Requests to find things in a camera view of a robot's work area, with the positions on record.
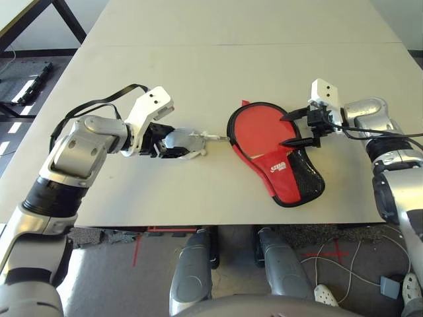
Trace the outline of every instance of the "gray plastic part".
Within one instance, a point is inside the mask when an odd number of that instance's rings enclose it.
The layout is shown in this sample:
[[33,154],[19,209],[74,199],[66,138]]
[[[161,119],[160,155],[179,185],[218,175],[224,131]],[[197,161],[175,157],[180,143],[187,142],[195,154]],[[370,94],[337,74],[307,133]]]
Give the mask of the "gray plastic part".
[[211,298],[210,236],[199,230],[193,234],[179,255],[169,296],[169,314]]
[[272,295],[235,295],[199,302],[177,316],[357,317],[359,315],[313,300]]
[[22,316],[63,316],[56,289],[37,281],[0,286],[0,317]]
[[314,300],[309,279],[291,247],[269,228],[260,230],[258,236],[272,294]]
[[397,299],[399,294],[399,283],[381,276],[381,294],[390,299]]

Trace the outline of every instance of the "white table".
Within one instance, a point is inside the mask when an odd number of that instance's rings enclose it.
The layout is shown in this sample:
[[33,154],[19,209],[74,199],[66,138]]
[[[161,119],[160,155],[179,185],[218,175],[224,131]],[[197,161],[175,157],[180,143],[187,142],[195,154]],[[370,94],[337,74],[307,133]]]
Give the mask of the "white table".
[[[310,86],[318,77],[338,86],[343,102],[367,96],[383,97],[390,113],[404,132],[422,128],[422,72],[368,1],[319,1],[334,7],[337,18],[326,14],[315,31],[333,30],[328,40],[310,37],[310,21],[321,17],[315,1],[266,0],[263,7],[239,1],[221,12],[241,22],[261,16],[255,23],[264,40],[251,28],[229,24],[217,30],[215,5],[227,1],[202,1],[203,11],[188,28],[184,6],[197,1],[111,0],[93,31],[72,59],[41,112],[0,179],[0,222],[7,221],[37,177],[48,152],[48,137],[56,123],[71,108],[94,98],[108,96],[130,83],[149,87],[163,85],[174,98],[176,110],[160,123],[194,127],[225,134],[229,116],[241,100],[273,102],[286,110],[304,107]],[[165,19],[157,7],[168,4],[187,30],[179,44],[168,36]],[[290,8],[290,14],[274,18],[270,5]],[[137,10],[150,12],[139,15]],[[361,15],[365,18],[354,18]],[[150,33],[131,29],[136,20]],[[366,27],[360,20],[367,21]],[[339,21],[349,23],[338,25]],[[286,31],[289,27],[296,36]],[[128,34],[107,32],[126,25]],[[125,117],[140,91],[119,99],[116,105]],[[321,149],[308,149],[313,164],[323,175],[326,190],[316,200],[295,208],[276,205],[261,179],[236,156],[227,143],[208,143],[208,155],[194,160],[124,158],[110,155],[79,210],[79,226],[206,225],[251,223],[368,223],[380,221],[371,186],[370,161],[359,141],[339,135],[322,139]]]

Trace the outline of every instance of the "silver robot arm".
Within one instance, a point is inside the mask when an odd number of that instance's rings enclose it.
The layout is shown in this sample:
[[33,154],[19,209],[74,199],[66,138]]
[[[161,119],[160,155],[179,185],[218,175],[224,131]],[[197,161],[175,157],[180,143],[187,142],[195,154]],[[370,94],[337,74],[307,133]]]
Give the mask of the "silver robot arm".
[[[389,117],[388,105],[381,98],[366,98],[341,108],[338,89],[317,79],[312,84],[309,103],[309,111],[323,114],[315,121],[316,116],[309,120],[317,138],[330,132],[343,132],[334,125],[403,134]],[[423,153],[412,148],[410,139],[380,135],[358,132],[371,161],[377,210],[383,220],[399,226],[417,278],[423,285]]]
[[180,157],[189,149],[168,149],[174,129],[150,121],[173,110],[162,87],[139,97],[125,122],[82,116],[59,140],[26,199],[0,237],[0,316],[63,316],[56,287],[67,273],[72,245],[66,234],[82,198],[108,153]]

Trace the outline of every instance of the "white cord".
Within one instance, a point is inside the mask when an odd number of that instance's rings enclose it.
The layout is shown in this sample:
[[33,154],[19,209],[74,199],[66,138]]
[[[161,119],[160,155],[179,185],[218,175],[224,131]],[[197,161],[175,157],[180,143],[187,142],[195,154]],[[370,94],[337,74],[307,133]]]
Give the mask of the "white cord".
[[398,230],[398,229],[396,229],[396,228],[394,228],[394,227],[391,227],[391,226],[388,226],[388,225],[383,225],[384,227],[387,227],[387,228],[390,228],[390,229],[392,229],[392,230],[394,230],[394,231],[397,231],[399,234],[403,234],[400,230]]
[[320,247],[319,251],[317,252],[317,256],[316,256],[316,260],[315,260],[315,277],[316,277],[316,287],[317,287],[317,259],[320,256],[320,252],[322,252],[323,247],[325,246],[325,244],[329,242],[329,240],[327,240],[324,244],[322,244],[322,246]]
[[378,287],[380,286],[380,284],[377,284],[377,283],[371,282],[371,281],[369,281],[369,280],[365,279],[364,277],[361,277],[361,276],[359,276],[358,274],[354,273],[354,272],[353,272],[353,271],[351,271],[350,269],[347,269],[346,267],[343,267],[343,266],[342,266],[342,265],[340,265],[338,262],[335,262],[335,261],[333,261],[333,260],[331,260],[331,259],[326,259],[326,258],[323,258],[323,257],[321,257],[321,256],[319,256],[319,257],[316,257],[316,256],[311,256],[310,258],[307,258],[307,259],[302,260],[300,263],[302,264],[302,263],[304,263],[304,262],[306,262],[306,261],[309,261],[309,260],[312,260],[312,259],[315,259],[315,258],[318,258],[318,259],[321,259],[321,260],[324,260],[324,261],[328,261],[328,262],[330,262],[330,263],[333,263],[333,264],[337,265],[338,267],[340,267],[341,269],[343,269],[343,270],[345,270],[345,271],[347,271],[347,272],[351,272],[351,274],[352,274],[353,276],[357,277],[358,279],[361,279],[363,282],[366,282],[366,283],[369,283],[369,284],[372,284],[372,285],[375,285],[375,286],[378,286]]
[[[389,228],[391,228],[391,229],[393,229],[393,230],[395,230],[395,231],[399,231],[399,230],[397,230],[397,229],[395,229],[395,228],[393,228],[393,227],[390,227],[390,226],[386,226],[386,227],[389,227]],[[407,273],[410,273],[410,270],[411,270],[411,261],[410,261],[410,256],[408,255],[408,252],[407,252],[407,251],[403,248],[403,246],[401,246],[401,245],[400,245],[397,241],[395,241],[394,239],[389,238],[388,236],[385,236],[385,235],[382,235],[382,237],[383,237],[383,238],[386,238],[386,239],[388,239],[388,240],[390,240],[390,241],[392,241],[392,242],[393,242],[393,243],[395,243],[395,244],[396,244],[399,248],[401,248],[401,250],[402,250],[402,251],[404,251],[404,253],[406,254],[407,259],[408,259],[408,271],[407,271]],[[371,282],[371,281],[369,281],[369,280],[367,280],[367,279],[365,279],[365,278],[363,278],[363,277],[359,276],[358,274],[356,274],[356,273],[354,273],[354,272],[352,271],[352,266],[353,266],[353,264],[354,264],[354,260],[356,259],[356,256],[357,256],[357,253],[358,253],[358,250],[360,249],[360,246],[361,246],[362,241],[359,241],[359,242],[358,242],[357,249],[356,249],[356,251],[354,252],[354,256],[353,256],[352,261],[351,261],[351,269],[347,269],[346,267],[344,267],[344,266],[340,265],[338,262],[335,262],[335,261],[333,261],[333,260],[331,260],[331,259],[326,259],[326,258],[323,258],[323,257],[319,256],[320,252],[322,251],[323,247],[325,246],[325,244],[326,244],[327,242],[325,242],[324,244],[322,244],[322,246],[321,246],[321,247],[320,247],[320,249],[319,249],[319,252],[317,252],[317,256],[311,256],[310,258],[306,258],[306,259],[304,259],[304,260],[302,260],[302,261],[300,262],[300,263],[302,264],[302,263],[304,263],[304,262],[306,262],[306,261],[309,261],[309,260],[315,259],[315,273],[316,273],[316,276],[315,276],[315,277],[316,277],[316,286],[317,286],[317,281],[318,281],[318,279],[317,279],[317,259],[321,259],[321,260],[324,260],[324,261],[328,261],[328,262],[330,262],[330,263],[333,263],[333,264],[337,265],[338,267],[340,267],[341,269],[343,269],[343,270],[345,270],[345,271],[347,271],[347,272],[349,272],[349,273],[350,273],[350,278],[349,278],[349,282],[348,282],[348,289],[347,289],[347,291],[346,291],[346,294],[345,294],[344,298],[342,298],[342,299],[341,299],[338,303],[343,302],[343,301],[346,299],[346,297],[348,296],[348,294],[350,293],[352,276],[357,277],[358,279],[362,280],[363,282],[366,282],[366,283],[372,284],[372,285],[374,285],[374,286],[380,287],[380,284],[377,284],[377,283]]]
[[410,270],[411,270],[411,261],[410,261],[410,256],[408,255],[408,252],[403,248],[403,246],[401,246],[397,241],[395,241],[394,239],[392,239],[392,238],[389,238],[388,236],[384,236],[384,235],[382,235],[382,237],[383,238],[386,238],[386,239],[388,239],[388,240],[390,240],[390,241],[392,241],[392,242],[394,242],[397,246],[399,246],[400,248],[401,248],[401,250],[402,251],[404,251],[404,253],[406,254],[406,256],[407,256],[407,259],[408,259],[408,271],[407,271],[407,273],[410,273]]
[[353,266],[353,264],[354,264],[354,260],[356,259],[356,256],[357,256],[357,253],[358,253],[358,249],[360,249],[360,246],[361,246],[361,245],[362,245],[362,241],[360,240],[360,241],[358,242],[358,246],[357,246],[356,252],[354,253],[354,256],[352,257],[352,260],[351,260],[350,279],[349,279],[349,281],[348,281],[348,288],[347,288],[347,290],[346,290],[345,296],[344,296],[344,297],[342,297],[342,299],[338,301],[338,304],[340,304],[341,302],[343,302],[343,301],[344,301],[344,300],[348,297],[348,294],[350,294],[350,289],[351,289],[351,278],[352,278],[352,266]]
[[12,60],[11,61],[9,61],[7,64],[6,64],[6,66],[4,66],[3,68],[2,68],[2,70],[0,70],[0,74],[2,73],[2,72],[4,72],[5,70],[6,70],[6,68],[8,68],[9,67],[9,65],[16,59],[16,52],[15,52],[15,50],[13,49],[13,47],[12,47],[12,45],[10,45],[10,47],[11,47],[11,49],[13,50],[13,58],[12,58]]

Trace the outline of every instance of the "gray floor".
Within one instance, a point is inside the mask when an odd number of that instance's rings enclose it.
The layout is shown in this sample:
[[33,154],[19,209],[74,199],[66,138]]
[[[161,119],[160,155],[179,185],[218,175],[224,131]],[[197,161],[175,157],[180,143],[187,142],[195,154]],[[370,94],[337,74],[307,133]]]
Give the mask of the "gray floor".
[[[70,57],[37,57],[31,60],[51,61],[54,64],[49,80],[35,98],[30,114],[36,114],[53,89]],[[0,68],[7,59],[0,59]],[[28,131],[23,123],[11,135],[10,123],[0,123],[0,142],[10,141],[6,153],[14,151]],[[48,140],[40,140],[46,147]],[[0,175],[13,154],[0,157]],[[389,236],[401,241],[391,230]],[[221,297],[239,293],[269,293],[263,269],[252,260],[249,228],[247,226],[225,226],[220,228],[221,265],[213,271],[213,296]],[[173,238],[169,234],[161,237],[142,236],[136,264],[133,266],[135,242],[91,245],[77,249],[72,255],[69,274],[59,288],[66,316],[167,316],[169,287],[178,253],[186,238]],[[339,241],[342,264],[350,266],[357,242]],[[319,245],[311,245],[297,251],[299,258],[316,253]],[[323,252],[335,252],[333,242]],[[335,261],[338,258],[328,255]],[[381,275],[404,274],[407,258],[396,245],[382,239],[379,242],[365,241],[358,252],[353,270],[379,282]],[[315,280],[314,261],[304,263],[312,284]],[[344,296],[348,286],[348,272],[334,264],[319,260],[319,283],[325,283],[335,297]],[[379,289],[355,278],[342,307],[364,316],[400,316],[402,299],[393,300],[379,294]]]

